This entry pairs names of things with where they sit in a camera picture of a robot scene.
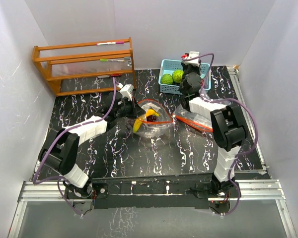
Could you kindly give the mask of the green bumpy fruit bag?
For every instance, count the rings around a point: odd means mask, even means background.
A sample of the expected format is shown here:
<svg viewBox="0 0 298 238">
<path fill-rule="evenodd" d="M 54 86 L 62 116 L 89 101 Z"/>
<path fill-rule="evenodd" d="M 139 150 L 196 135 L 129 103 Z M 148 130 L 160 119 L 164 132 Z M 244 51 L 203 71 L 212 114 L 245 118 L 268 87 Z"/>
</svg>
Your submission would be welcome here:
<svg viewBox="0 0 298 238">
<path fill-rule="evenodd" d="M 172 79 L 174 83 L 181 83 L 182 82 L 182 76 L 183 76 L 183 71 L 182 70 L 176 70 L 172 73 Z"/>
</svg>

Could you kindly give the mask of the light blue plastic basket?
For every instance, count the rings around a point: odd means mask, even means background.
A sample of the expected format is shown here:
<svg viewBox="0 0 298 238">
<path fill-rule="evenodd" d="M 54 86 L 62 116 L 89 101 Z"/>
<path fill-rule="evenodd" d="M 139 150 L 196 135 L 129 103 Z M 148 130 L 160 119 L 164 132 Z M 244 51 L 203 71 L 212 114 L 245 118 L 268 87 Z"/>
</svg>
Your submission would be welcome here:
<svg viewBox="0 0 298 238">
<path fill-rule="evenodd" d="M 209 66 L 210 64 L 208 63 L 201 63 L 200 65 L 201 78 L 203 78 L 203 76 L 206 76 Z M 183 70 L 180 60 L 171 60 L 171 59 L 162 60 L 161 66 L 160 66 L 159 79 L 158 79 L 161 93 L 182 95 L 181 92 L 179 91 L 178 85 L 162 84 L 162 77 L 165 74 L 172 75 L 172 73 L 176 70 Z M 208 92 L 211 89 L 211 87 L 212 87 L 212 81 L 211 81 L 211 71 L 210 71 L 205 80 L 204 90 Z"/>
</svg>

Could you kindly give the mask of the yellow fake banana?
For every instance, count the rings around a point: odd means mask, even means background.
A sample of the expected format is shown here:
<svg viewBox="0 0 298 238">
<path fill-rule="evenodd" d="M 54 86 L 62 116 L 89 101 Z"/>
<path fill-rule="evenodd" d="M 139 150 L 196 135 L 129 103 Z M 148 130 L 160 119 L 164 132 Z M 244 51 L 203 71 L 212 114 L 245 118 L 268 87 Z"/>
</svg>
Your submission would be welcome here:
<svg viewBox="0 0 298 238">
<path fill-rule="evenodd" d="M 145 115 L 140 116 L 134 122 L 133 132 L 137 132 L 143 123 L 148 122 L 147 116 L 150 116 L 150 115 L 156 115 L 157 117 L 159 117 L 159 114 L 155 110 L 153 110 L 153 109 L 147 110 Z"/>
</svg>

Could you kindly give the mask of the dark purple fake grapes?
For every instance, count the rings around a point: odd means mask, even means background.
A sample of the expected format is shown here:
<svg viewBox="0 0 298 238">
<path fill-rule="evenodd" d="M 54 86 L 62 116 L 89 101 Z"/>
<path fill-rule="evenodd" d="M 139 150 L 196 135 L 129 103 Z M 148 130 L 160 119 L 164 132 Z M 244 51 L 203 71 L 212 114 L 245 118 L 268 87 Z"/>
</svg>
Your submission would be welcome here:
<svg viewBox="0 0 298 238">
<path fill-rule="evenodd" d="M 147 121 L 149 121 L 149 122 L 156 122 L 156 120 L 157 120 L 156 115 L 147 116 Z"/>
</svg>

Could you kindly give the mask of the zip bag with grapes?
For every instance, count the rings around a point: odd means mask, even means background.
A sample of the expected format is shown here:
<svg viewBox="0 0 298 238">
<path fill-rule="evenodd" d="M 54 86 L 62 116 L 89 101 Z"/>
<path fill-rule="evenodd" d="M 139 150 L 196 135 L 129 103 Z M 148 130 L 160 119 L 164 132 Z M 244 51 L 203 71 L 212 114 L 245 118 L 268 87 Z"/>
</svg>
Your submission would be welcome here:
<svg viewBox="0 0 298 238">
<path fill-rule="evenodd" d="M 144 99 L 138 102 L 138 105 L 145 114 L 137 119 L 127 120 L 127 126 L 135 135 L 145 138 L 159 137 L 174 126 L 173 117 L 158 101 Z"/>
</svg>

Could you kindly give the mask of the zip bag red seal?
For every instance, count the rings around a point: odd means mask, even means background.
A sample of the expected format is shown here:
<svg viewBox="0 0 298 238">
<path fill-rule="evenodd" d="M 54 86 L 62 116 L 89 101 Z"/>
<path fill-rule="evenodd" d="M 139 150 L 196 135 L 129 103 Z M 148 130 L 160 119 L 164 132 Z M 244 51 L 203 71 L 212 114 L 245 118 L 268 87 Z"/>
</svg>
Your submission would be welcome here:
<svg viewBox="0 0 298 238">
<path fill-rule="evenodd" d="M 210 103 L 206 99 L 196 97 L 189 101 L 189 110 L 179 105 L 172 116 L 196 130 L 213 132 L 211 112 L 224 109 L 226 106 L 227 104 Z"/>
</svg>

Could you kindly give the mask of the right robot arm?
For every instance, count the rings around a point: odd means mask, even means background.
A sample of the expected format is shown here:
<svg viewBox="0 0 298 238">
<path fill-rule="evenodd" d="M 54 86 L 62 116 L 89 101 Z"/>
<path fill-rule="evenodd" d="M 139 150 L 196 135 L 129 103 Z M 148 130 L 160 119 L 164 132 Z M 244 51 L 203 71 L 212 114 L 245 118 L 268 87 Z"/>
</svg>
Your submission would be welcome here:
<svg viewBox="0 0 298 238">
<path fill-rule="evenodd" d="M 217 165 L 212 174 L 212 193 L 218 197 L 224 196 L 229 187 L 235 185 L 235 158 L 248 136 L 247 124 L 242 105 L 236 99 L 207 99 L 202 94 L 200 64 L 182 61 L 182 82 L 179 91 L 182 93 L 181 105 L 188 112 L 199 114 L 211 121 L 213 138 L 218 146 Z"/>
</svg>

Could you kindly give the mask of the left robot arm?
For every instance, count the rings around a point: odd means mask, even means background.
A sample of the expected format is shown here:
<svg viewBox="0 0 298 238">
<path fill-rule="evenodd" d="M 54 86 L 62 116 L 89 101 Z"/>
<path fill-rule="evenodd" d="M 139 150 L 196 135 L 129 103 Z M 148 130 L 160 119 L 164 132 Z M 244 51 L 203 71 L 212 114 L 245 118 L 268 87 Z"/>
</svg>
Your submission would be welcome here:
<svg viewBox="0 0 298 238">
<path fill-rule="evenodd" d="M 89 176 L 76 164 L 78 147 L 102 135 L 115 126 L 120 118 L 137 119 L 145 114 L 134 97 L 116 95 L 102 103 L 89 119 L 60 130 L 50 129 L 38 155 L 40 166 L 46 165 L 65 179 L 68 189 L 82 197 L 92 194 Z"/>
</svg>

